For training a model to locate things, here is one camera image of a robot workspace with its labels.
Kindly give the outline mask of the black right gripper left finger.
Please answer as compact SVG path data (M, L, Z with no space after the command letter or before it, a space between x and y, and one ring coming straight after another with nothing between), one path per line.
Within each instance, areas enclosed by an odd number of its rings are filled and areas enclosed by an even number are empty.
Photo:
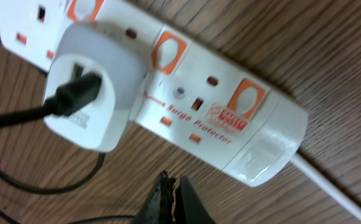
M175 182L176 178L162 171L131 224L172 224Z

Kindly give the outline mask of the white charger adapter plug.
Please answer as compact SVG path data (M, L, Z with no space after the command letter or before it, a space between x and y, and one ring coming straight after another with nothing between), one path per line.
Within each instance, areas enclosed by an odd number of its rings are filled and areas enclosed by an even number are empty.
M81 148L112 151L141 107L150 52L110 22L68 26L45 85L44 103L57 107L46 126Z

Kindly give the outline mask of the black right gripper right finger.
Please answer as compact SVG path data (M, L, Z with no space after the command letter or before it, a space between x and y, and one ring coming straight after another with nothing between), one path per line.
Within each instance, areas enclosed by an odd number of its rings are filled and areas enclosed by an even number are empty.
M175 203L175 224L216 224L186 176L180 178Z

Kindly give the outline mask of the white power strip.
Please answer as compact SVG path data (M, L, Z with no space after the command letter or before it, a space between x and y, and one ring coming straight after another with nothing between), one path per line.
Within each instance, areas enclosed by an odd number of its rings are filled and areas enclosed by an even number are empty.
M96 100L44 119L79 147L112 151L135 123L251 187L300 163L304 109L126 1L0 0L0 38L47 72L46 98L101 77Z

